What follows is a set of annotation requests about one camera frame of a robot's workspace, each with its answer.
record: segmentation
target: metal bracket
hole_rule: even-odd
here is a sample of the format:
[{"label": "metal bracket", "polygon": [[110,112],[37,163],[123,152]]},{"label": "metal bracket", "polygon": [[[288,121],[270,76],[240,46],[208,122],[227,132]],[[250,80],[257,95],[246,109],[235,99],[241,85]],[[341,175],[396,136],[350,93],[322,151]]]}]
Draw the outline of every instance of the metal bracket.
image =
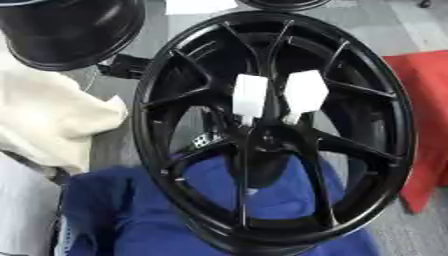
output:
[{"label": "metal bracket", "polygon": [[117,54],[112,63],[107,64],[103,62],[96,66],[101,74],[105,76],[139,80],[150,62],[150,59]]}]

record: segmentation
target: beige cloth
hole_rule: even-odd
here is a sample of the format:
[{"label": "beige cloth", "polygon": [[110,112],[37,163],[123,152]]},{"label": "beige cloth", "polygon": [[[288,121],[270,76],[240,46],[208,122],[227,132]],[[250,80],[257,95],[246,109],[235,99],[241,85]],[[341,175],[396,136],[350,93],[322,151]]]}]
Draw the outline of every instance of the beige cloth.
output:
[{"label": "beige cloth", "polygon": [[92,136],[119,127],[127,115],[118,96],[101,101],[62,74],[31,69],[0,51],[0,150],[85,172]]}]

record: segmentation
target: white paper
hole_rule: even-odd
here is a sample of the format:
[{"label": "white paper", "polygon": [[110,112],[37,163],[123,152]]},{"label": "white paper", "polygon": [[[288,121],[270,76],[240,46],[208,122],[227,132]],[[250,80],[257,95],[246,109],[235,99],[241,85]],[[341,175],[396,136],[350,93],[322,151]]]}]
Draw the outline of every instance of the white paper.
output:
[{"label": "white paper", "polygon": [[166,14],[206,14],[238,7],[235,0],[166,0]]},{"label": "white paper", "polygon": [[0,152],[0,252],[48,256],[59,186]]}]

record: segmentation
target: rim lip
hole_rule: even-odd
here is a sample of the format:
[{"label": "rim lip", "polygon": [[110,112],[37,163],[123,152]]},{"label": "rim lip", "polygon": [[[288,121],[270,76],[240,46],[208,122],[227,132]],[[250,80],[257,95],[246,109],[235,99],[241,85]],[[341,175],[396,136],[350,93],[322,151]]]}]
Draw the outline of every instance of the rim lip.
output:
[{"label": "rim lip", "polygon": [[400,81],[397,79],[393,71],[389,68],[389,66],[385,63],[385,61],[377,56],[372,50],[370,50],[367,46],[365,46],[362,42],[343,31],[340,28],[337,28],[331,24],[320,21],[315,18],[311,18],[308,16],[300,15],[300,14],[285,14],[278,12],[266,12],[266,11],[252,11],[252,12],[239,12],[239,13],[231,13],[223,16],[219,16],[207,21],[204,21],[200,24],[197,24],[186,31],[180,33],[174,39],[172,39],[169,43],[162,48],[157,56],[153,59],[151,65],[147,67],[142,79],[140,80],[139,86],[136,90],[135,99],[134,99],[134,108],[133,108],[133,133],[134,140],[137,147],[137,151],[142,160],[142,163],[146,170],[150,173],[151,177],[155,181],[155,183],[159,186],[159,188],[167,195],[168,199],[176,205],[181,211],[185,212],[190,216],[190,218],[195,219],[196,221],[202,221],[207,223],[218,230],[231,231],[228,226],[216,221],[213,217],[208,214],[202,213],[199,209],[195,208],[192,204],[189,204],[188,201],[179,199],[176,197],[176,192],[170,191],[167,183],[159,175],[153,175],[152,171],[157,163],[154,164],[154,161],[158,161],[156,159],[157,152],[154,152],[153,149],[148,148],[148,143],[150,143],[150,135],[149,130],[144,126],[146,123],[146,112],[142,111],[141,103],[145,95],[150,95],[151,90],[149,89],[151,85],[156,81],[156,75],[159,74],[163,64],[165,62],[164,55],[172,48],[177,45],[184,43],[189,37],[193,36],[195,33],[200,33],[201,31],[206,31],[207,28],[216,25],[217,23],[227,21],[232,19],[233,17],[239,17],[244,15],[274,15],[279,17],[284,17],[287,19],[302,19],[308,23],[317,24],[319,26],[323,26],[325,29],[332,29],[333,34],[339,35],[340,37],[347,39],[351,43],[354,43],[357,48],[362,49],[362,53],[365,57],[368,58],[368,61],[373,62],[375,66],[381,67],[382,74],[389,82],[390,86],[403,97],[397,98],[397,103],[399,104],[399,108],[402,111],[401,119],[403,120],[402,126],[404,127],[404,131],[406,135],[404,136],[403,144],[409,147],[404,149],[404,154],[402,158],[402,170],[400,170],[401,175],[397,175],[393,184],[395,185],[393,189],[388,189],[384,192],[383,196],[377,198],[376,203],[372,205],[364,214],[358,216],[358,218],[354,218],[348,222],[345,222],[332,230],[331,232],[319,232],[319,234],[314,234],[310,236],[303,237],[302,239],[295,240],[297,243],[316,243],[320,241],[324,241],[336,236],[349,234],[357,231],[362,228],[374,218],[378,217],[378,215],[384,210],[386,206],[389,205],[391,201],[393,201],[397,196],[405,184],[409,174],[410,167],[413,162],[414,152],[415,152],[415,130],[414,130],[414,122],[411,111],[411,104],[409,102],[409,98],[407,97],[404,88],[402,87]]},{"label": "rim lip", "polygon": [[80,69],[91,65],[95,65],[103,60],[112,57],[116,53],[122,51],[124,48],[129,46],[134,41],[134,39],[139,35],[145,22],[146,13],[142,1],[136,1],[136,4],[139,5],[136,7],[136,9],[138,10],[138,16],[134,20],[134,22],[129,23],[125,28],[121,30],[122,35],[117,37],[119,40],[110,45],[108,48],[105,48],[103,51],[98,52],[96,54],[93,55],[87,54],[87,56],[85,57],[70,62],[61,62],[61,63],[38,62],[20,55],[19,52],[17,52],[14,49],[14,44],[8,39],[8,37],[6,37],[8,49],[17,60],[19,60],[20,62],[29,67],[39,70],[70,71],[74,69]]},{"label": "rim lip", "polygon": [[39,4],[39,3],[43,3],[43,2],[49,2],[49,1],[52,1],[52,0],[10,0],[7,3],[0,3],[0,8],[32,5],[32,4]]},{"label": "rim lip", "polygon": [[267,11],[293,12],[314,9],[322,6],[331,0],[309,0],[308,3],[274,4],[263,2],[266,0],[240,0],[241,2]]}]

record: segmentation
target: white cloth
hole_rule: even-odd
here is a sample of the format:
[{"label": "white cloth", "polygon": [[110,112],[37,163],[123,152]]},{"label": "white cloth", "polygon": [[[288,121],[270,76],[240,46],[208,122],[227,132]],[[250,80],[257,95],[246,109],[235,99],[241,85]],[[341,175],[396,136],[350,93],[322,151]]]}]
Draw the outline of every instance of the white cloth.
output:
[{"label": "white cloth", "polygon": [[0,252],[48,256],[61,189],[0,152]]},{"label": "white cloth", "polygon": [[238,7],[235,0],[166,0],[166,14],[207,14]]},{"label": "white cloth", "polygon": [[118,96],[104,102],[62,74],[31,69],[0,51],[0,150],[85,172],[92,136],[119,127],[127,115]]}]

